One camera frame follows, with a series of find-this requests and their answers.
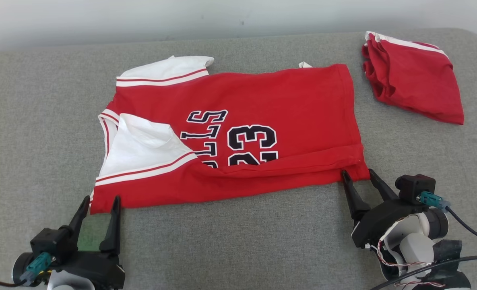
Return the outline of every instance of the white stripe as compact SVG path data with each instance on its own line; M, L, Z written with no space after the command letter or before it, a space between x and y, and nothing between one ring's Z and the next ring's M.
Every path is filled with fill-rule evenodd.
M374 35L374 39L376 40L376 42L381 42L382 40L385 40L385 41L390 42L391 44L398 44L399 46L407 46L409 48L417 48L419 50L424 50L424 51L438 52L438 53L443 54L446 57L448 57L444 51L441 51L438 48L431 48L429 46L423 46L422 44L413 43L411 41L405 41L405 40L393 38L393 37L386 36L386 35L379 34L379 33L375 33L375 32L372 32L372 31L366 31L365 32L365 39L366 40L369 40L369 34L370 33L372 33Z
M137 179L142 179L142 178L149 178L149 177L152 177L152 176L159 176L160 174L164 174L164 173L167 173L167 172L174 171L174 170L178 169L179 167L181 167L181 165L189 162L190 160L194 160L194 159L197 159L197 156L195 154L190 154L190 155L187 155L187 156L181 158L176 163L174 163L170 166L166 166L166 167L162 167L160 169L150 170L150 171L146 171L146 172L141 172L141 173L127 174L127 175L124 175L124 176L117 176L115 178L108 178L108 179L102 180L102 181L96 181L95 186L117 183L117 182L128 181L128 180L137 180ZM123 172L117 173L117 175L122 174L122 173L129 173L129 172L133 172L133 171L146 170L146 169L148 169L148 168L123 171Z
M102 111L102 114L108 114L110 116L112 116L113 118L115 118L115 120L112 120L113 123L116 123L118 125L118 121L120 120L120 117L117 115L117 113L113 112L112 110L110 109L104 109L104 111ZM109 119L107 116L105 115L99 115L99 118L105 118L105 119Z
M150 80L150 81L119 81L119 79L122 79L122 78L118 78L117 79L117 87L170 86L170 85L175 85L175 84L179 84L179 83L184 83L185 81L191 81L193 79L198 79L199 77L204 77L204 76L207 76L207 75L209 75L208 71L204 70L204 71L200 71L198 73L188 75L186 77L180 77L179 79L171 79L170 81L154 81L154 80Z

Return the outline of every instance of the printed number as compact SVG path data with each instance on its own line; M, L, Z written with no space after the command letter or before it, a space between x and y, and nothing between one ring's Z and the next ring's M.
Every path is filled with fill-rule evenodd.
M219 123L223 122L227 117L228 111L194 111L188 114L186 121L188 123ZM181 132L181 139L216 139L219 130L220 124L209 125L207 127L206 133L189 133ZM227 146L233 151L244 150L244 142L253 142L259 141L259 146L261 149L271 149L277 143L276 131L269 127L263 125L244 125L238 127L232 127L227 131ZM194 151L196 155L207 155L211 157L217 156L217 143L216 142L205 142L204 147L207 150ZM235 153L227 158L228 165L238 165L238 164L249 164L249 165L260 165L260 162L269 162L272 160L278 159L277 151L262 151L260 152L260 160L251 153L251 152L242 152ZM218 168L218 164L214 160L202 161L202 163L208 165L212 168Z

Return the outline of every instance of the basketball jersey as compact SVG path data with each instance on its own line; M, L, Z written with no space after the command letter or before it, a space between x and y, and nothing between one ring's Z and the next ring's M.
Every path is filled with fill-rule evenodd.
M91 213L369 178L347 67L209 75L172 57L117 78Z

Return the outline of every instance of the red stripe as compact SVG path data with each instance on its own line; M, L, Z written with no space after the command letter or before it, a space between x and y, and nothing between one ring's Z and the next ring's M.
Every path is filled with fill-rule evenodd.
M105 115L106 117L112 118L113 120L117 121L117 123L118 123L118 120L115 119L115 117L113 117L113 116L111 116L111 115L109 115L109 114L106 114L106 113L101 113L101 114Z
M127 173L121 173L121 174L117 174L117 175L114 175L114 176L108 176L108 177L104 177L104 178L101 178L101 179L96 179L95 181L98 182L98 181L102 181L102 180L106 180L106 179L109 179L109 178L115 178L115 177L120 177L120 176L128 176L130 174L137 174L137 173L142 173L142 172L148 172L148 171L154 171L156 169L161 169L163 167L168 167L170 165L173 165L174 163L178 162L179 160L181 160L182 158L190 155L190 154L193 154L193 152L188 152L187 154L181 156L180 158L176 159L175 161L173 161L172 163L169 163L169 164L166 164L166 165L161 165L161 166L158 166L158 167L154 167L154 168L149 168L149 169L144 169L144 170L140 170L140 171L133 171L133 172L127 172Z
M203 68L201 70L194 71L194 72L191 72L189 74L182 75L180 77L171 77L170 79L119 79L119 78L117 78L117 81L171 81L173 79L181 79L182 77L188 77L189 75L196 74L196 73L199 73L199 72L202 72L202 71L206 71L206 69Z
M109 130L108 130L106 121L102 120L102 122L104 123L104 130L106 131L106 158L107 158L109 154Z

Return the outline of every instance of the white wall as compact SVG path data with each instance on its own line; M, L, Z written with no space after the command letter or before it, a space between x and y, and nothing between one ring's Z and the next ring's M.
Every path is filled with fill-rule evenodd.
M416 27L477 33L477 0L0 0L0 50Z

